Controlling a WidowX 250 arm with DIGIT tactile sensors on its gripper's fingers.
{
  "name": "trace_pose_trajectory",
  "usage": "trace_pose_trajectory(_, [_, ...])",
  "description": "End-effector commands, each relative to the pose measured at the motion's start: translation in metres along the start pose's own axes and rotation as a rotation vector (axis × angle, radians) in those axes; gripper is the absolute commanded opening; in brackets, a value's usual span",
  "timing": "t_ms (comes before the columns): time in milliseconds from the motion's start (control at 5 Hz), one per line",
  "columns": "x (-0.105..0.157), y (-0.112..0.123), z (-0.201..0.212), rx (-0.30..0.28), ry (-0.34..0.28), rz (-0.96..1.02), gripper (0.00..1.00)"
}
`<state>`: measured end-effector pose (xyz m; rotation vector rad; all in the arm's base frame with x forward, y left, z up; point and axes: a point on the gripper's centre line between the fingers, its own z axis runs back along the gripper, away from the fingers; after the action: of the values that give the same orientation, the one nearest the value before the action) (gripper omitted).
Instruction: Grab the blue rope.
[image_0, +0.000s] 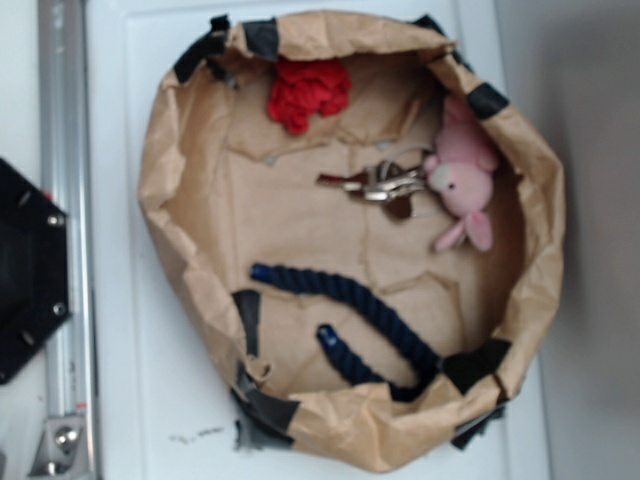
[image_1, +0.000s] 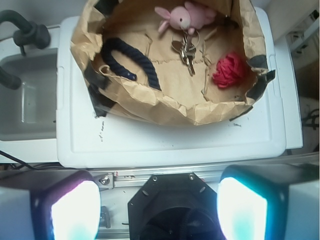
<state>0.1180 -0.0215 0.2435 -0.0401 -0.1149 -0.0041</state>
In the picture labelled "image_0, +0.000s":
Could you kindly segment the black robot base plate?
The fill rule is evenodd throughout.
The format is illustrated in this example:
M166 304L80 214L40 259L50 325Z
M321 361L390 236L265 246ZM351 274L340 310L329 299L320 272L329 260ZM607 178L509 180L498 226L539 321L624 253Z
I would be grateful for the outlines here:
M1 383L70 316L67 215L1 161Z

